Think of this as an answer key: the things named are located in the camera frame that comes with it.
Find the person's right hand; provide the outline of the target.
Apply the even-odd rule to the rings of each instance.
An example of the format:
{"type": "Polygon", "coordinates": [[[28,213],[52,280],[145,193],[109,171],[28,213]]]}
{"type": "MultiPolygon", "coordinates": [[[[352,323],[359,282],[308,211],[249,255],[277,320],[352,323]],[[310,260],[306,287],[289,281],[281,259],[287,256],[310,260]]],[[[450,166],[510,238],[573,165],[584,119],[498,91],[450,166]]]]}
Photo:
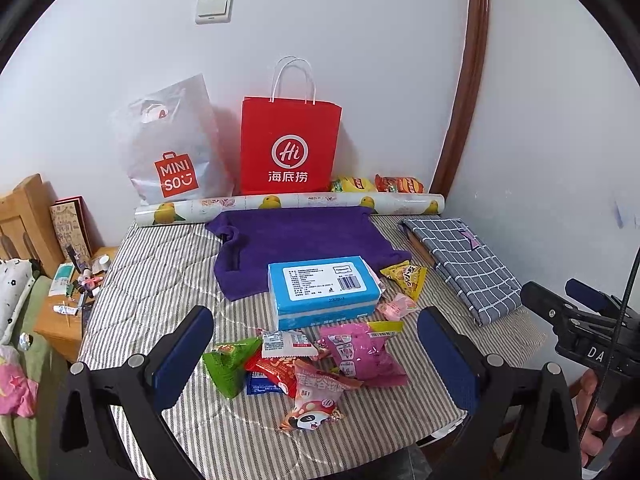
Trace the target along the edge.
{"type": "MultiPolygon", "coordinates": [[[[579,379],[579,390],[575,398],[576,424],[580,427],[588,411],[593,393],[596,391],[598,378],[593,370],[586,370],[579,379]]],[[[639,419],[639,409],[633,408],[620,416],[612,423],[611,434],[616,438],[623,438],[631,434],[639,419]]],[[[600,408],[595,408],[591,414],[590,421],[585,434],[580,441],[580,456],[582,456],[582,466],[585,466],[591,457],[598,455],[603,448],[603,441],[596,436],[596,432],[605,430],[608,423],[608,416],[600,408]]]]}

